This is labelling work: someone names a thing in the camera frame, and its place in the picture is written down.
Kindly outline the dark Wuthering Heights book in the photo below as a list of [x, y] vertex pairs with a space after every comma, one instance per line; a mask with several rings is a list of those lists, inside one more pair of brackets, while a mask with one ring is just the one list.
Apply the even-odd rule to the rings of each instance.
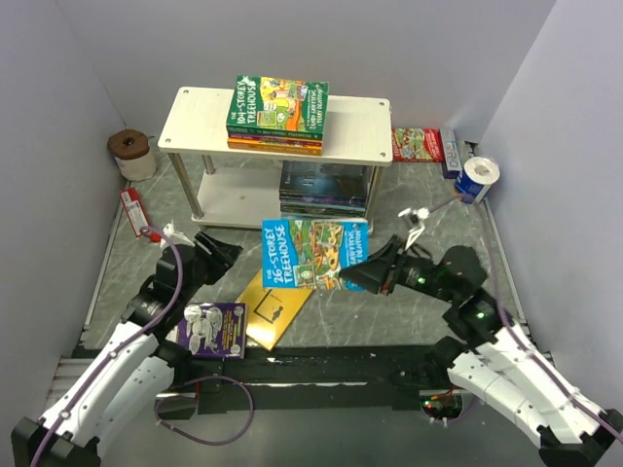
[[364, 165], [284, 162], [278, 190], [282, 197], [364, 199], [368, 182], [369, 171]]

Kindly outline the Charlie Chocolate Factory book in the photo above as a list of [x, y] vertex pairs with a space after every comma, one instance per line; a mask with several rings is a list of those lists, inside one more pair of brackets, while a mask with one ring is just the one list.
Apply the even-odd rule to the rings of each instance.
[[286, 138], [286, 137], [272, 137], [272, 136], [260, 136], [260, 135], [249, 135], [249, 134], [235, 134], [233, 136], [228, 136], [228, 141], [235, 142], [254, 142], [254, 143], [265, 143], [265, 144], [280, 144], [280, 145], [298, 145], [298, 146], [313, 146], [313, 147], [321, 147], [323, 142], [321, 140], [313, 140], [313, 139], [299, 139], [299, 138]]

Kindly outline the yellow book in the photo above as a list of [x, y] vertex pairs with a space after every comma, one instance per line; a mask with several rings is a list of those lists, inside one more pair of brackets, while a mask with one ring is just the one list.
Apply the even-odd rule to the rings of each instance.
[[273, 350], [312, 294], [313, 289], [264, 288], [258, 271], [238, 296], [246, 305], [246, 336]]

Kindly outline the green 104-Storey Treehouse book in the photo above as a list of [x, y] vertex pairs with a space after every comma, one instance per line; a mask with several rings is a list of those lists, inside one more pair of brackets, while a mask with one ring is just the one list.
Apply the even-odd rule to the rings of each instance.
[[267, 76], [237, 76], [226, 129], [229, 133], [320, 141], [329, 84]]

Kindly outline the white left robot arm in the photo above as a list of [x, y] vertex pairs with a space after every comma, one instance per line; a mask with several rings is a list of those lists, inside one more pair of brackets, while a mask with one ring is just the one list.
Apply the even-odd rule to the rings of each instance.
[[242, 247], [197, 233], [170, 241], [113, 334], [77, 381], [37, 419], [11, 433], [17, 466], [98, 466], [113, 440], [157, 395], [193, 378], [189, 350], [168, 339], [187, 304], [218, 282]]

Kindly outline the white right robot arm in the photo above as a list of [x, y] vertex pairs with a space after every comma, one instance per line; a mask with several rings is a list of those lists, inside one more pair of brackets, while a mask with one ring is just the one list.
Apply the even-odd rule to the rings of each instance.
[[531, 440], [545, 465], [595, 466], [622, 439], [622, 414], [564, 379], [487, 292], [488, 275], [473, 248], [453, 246], [434, 263], [393, 236], [340, 275], [373, 294], [403, 286], [449, 304], [443, 318], [452, 335], [429, 349], [427, 380], [465, 389], [495, 409]]

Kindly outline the orange Treehouse book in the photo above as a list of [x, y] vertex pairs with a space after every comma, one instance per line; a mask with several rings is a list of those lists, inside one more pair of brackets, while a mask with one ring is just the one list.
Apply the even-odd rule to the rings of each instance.
[[306, 155], [319, 157], [322, 155], [321, 146], [297, 146], [263, 143], [257, 141], [228, 140], [229, 149], [249, 150], [267, 153], [280, 153], [292, 155]]

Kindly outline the blue 26-Storey Treehouse book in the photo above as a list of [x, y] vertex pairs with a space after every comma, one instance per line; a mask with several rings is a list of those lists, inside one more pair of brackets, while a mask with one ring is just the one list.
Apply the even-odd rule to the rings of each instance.
[[364, 219], [266, 219], [261, 226], [262, 285], [360, 291], [341, 270], [368, 258], [368, 233]]

